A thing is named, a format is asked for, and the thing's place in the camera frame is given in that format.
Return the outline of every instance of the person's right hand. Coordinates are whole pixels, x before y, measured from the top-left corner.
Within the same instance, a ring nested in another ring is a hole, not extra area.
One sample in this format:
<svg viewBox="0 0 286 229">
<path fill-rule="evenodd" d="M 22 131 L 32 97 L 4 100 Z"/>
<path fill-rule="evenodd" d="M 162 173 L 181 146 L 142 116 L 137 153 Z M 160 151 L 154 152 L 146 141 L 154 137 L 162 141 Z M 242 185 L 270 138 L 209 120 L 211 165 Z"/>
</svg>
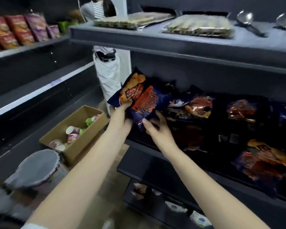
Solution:
<svg viewBox="0 0 286 229">
<path fill-rule="evenodd" d="M 159 111 L 156 111 L 156 115 L 159 117 L 159 120 L 151 119 L 148 121 L 147 119 L 143 119 L 142 122 L 146 132 L 152 137 L 156 146 L 158 146 L 164 156 L 168 156 L 168 153 L 178 149 L 178 146 L 175 143 L 165 117 Z"/>
</svg>

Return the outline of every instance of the floor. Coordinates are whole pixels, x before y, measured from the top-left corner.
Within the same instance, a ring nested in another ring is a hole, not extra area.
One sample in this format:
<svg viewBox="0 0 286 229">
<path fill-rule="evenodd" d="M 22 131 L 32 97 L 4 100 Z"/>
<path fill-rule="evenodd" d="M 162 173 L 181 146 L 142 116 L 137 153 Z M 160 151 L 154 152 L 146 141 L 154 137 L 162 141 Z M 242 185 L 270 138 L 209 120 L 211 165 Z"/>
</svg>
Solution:
<svg viewBox="0 0 286 229">
<path fill-rule="evenodd" d="M 112 217 L 116 222 L 116 229 L 160 229 L 153 219 L 146 218 L 128 209 L 122 198 L 130 178 L 118 173 L 116 168 L 128 149 L 124 144 L 116 157 L 111 169 L 103 181 L 97 196 L 84 216 L 80 229 L 101 229 L 104 221 Z"/>
</svg>

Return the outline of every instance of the forearm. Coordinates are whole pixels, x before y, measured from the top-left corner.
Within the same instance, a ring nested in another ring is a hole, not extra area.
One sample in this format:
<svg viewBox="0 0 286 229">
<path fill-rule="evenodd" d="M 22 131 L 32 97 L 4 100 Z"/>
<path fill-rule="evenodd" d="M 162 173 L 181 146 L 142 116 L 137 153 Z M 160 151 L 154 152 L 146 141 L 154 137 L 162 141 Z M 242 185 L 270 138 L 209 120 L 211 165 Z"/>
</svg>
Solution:
<svg viewBox="0 0 286 229">
<path fill-rule="evenodd" d="M 108 129 L 36 209 L 28 223 L 49 229 L 77 228 L 125 138 L 125 134 Z"/>
<path fill-rule="evenodd" d="M 173 148 L 165 154 L 214 228 L 269 228 L 181 150 Z"/>
</svg>

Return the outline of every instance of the instant noodle container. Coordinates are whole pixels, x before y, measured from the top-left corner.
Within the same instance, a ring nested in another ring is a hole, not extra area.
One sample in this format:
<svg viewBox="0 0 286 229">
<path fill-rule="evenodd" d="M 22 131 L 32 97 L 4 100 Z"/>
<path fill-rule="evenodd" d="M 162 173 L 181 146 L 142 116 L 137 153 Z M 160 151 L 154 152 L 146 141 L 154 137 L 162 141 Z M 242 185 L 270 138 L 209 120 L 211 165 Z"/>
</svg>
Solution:
<svg viewBox="0 0 286 229">
<path fill-rule="evenodd" d="M 39 150 L 24 159 L 4 184 L 12 189 L 33 188 L 48 195 L 68 174 L 57 152 Z"/>
</svg>

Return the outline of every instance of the person's left hand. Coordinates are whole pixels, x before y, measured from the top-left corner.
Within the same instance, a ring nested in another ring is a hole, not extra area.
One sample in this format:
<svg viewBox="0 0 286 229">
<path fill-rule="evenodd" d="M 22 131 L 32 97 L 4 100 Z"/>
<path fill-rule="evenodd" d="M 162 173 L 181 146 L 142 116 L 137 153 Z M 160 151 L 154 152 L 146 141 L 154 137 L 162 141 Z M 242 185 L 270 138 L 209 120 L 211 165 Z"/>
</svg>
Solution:
<svg viewBox="0 0 286 229">
<path fill-rule="evenodd" d="M 127 101 L 117 109 L 110 106 L 110 122 L 107 130 L 115 131 L 127 136 L 131 130 L 132 120 L 125 119 L 125 110 L 131 105 L 132 101 Z"/>
</svg>

